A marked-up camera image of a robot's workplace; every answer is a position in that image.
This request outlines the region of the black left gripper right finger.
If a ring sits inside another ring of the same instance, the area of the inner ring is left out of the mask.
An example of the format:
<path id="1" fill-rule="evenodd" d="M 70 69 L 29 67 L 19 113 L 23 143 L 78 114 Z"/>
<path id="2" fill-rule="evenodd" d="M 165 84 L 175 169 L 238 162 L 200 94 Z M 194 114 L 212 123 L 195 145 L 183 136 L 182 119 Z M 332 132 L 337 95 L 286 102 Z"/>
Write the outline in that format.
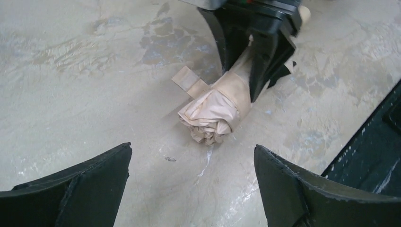
<path id="1" fill-rule="evenodd" d="M 270 227 L 398 227 L 399 197 L 366 192 L 297 166 L 264 146 L 254 167 Z"/>

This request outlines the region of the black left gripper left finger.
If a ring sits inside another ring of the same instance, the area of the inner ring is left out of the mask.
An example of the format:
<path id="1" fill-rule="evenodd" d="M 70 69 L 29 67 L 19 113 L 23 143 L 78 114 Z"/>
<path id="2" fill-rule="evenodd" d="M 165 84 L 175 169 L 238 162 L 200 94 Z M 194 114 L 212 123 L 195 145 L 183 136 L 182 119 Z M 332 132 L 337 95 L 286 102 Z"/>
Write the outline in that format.
<path id="1" fill-rule="evenodd" d="M 112 227 L 129 177 L 130 143 L 0 194 L 3 227 Z"/>

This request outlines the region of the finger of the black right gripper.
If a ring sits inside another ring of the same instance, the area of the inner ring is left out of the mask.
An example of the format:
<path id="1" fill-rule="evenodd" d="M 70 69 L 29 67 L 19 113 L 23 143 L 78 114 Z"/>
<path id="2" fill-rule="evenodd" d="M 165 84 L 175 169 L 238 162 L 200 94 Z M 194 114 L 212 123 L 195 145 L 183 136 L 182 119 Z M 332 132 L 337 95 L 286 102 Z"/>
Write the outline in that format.
<path id="1" fill-rule="evenodd" d="M 254 33 L 251 44 L 253 53 L 249 77 L 250 99 L 254 103 L 265 85 L 274 86 L 287 75 L 285 63 L 294 54 L 295 45 L 289 35 L 278 31 L 273 34 Z"/>
<path id="2" fill-rule="evenodd" d="M 230 70 L 249 44 L 249 18 L 244 14 L 219 8 L 206 10 L 197 8 L 207 22 L 221 61 L 222 73 Z"/>

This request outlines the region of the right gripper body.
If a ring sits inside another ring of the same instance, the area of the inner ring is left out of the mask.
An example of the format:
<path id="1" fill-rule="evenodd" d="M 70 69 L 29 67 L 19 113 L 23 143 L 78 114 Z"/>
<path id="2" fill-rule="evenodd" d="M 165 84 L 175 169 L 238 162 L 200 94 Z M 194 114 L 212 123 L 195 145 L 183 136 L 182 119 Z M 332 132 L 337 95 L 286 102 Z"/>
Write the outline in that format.
<path id="1" fill-rule="evenodd" d="M 303 25 L 301 16 L 303 6 L 300 0 L 183 0 L 183 2 L 209 11 L 227 9 L 250 16 L 283 17 L 289 20 L 292 36 L 297 36 Z"/>

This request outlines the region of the beige folding umbrella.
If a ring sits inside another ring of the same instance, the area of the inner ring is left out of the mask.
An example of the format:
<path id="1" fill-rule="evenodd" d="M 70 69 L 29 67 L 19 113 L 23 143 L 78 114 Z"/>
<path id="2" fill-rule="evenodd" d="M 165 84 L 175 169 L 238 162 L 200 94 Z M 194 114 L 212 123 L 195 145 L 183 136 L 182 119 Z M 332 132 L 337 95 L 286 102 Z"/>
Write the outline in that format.
<path id="1" fill-rule="evenodd" d="M 303 25 L 310 19 L 310 10 L 303 4 L 301 16 Z M 190 129 L 192 138 L 208 145 L 221 143 L 248 115 L 253 103 L 250 99 L 249 77 L 253 53 L 251 44 L 254 33 L 273 34 L 278 31 L 290 36 L 291 25 L 283 17 L 246 15 L 250 22 L 247 29 L 249 44 L 230 70 L 213 84 L 207 84 L 188 67 L 183 67 L 172 80 L 192 101 L 179 112 L 180 121 Z M 290 57 L 285 63 L 284 72 L 291 74 L 296 62 Z"/>

